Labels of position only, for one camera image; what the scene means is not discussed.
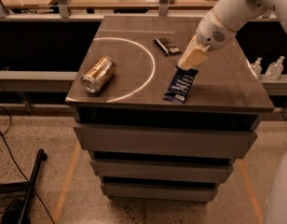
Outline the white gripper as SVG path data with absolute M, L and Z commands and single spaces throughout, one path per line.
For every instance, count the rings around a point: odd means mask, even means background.
M 178 62 L 178 66 L 183 70 L 193 69 L 208 59 L 207 50 L 222 49 L 234 35 L 235 33 L 226 28 L 213 11 L 209 11 L 200 21 L 196 36 L 193 36 L 190 40 Z

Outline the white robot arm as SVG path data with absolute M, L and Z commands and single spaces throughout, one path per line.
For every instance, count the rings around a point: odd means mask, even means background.
M 287 0 L 219 0 L 198 24 L 178 66 L 196 69 L 210 51 L 223 48 L 245 23 L 269 10 L 287 34 Z

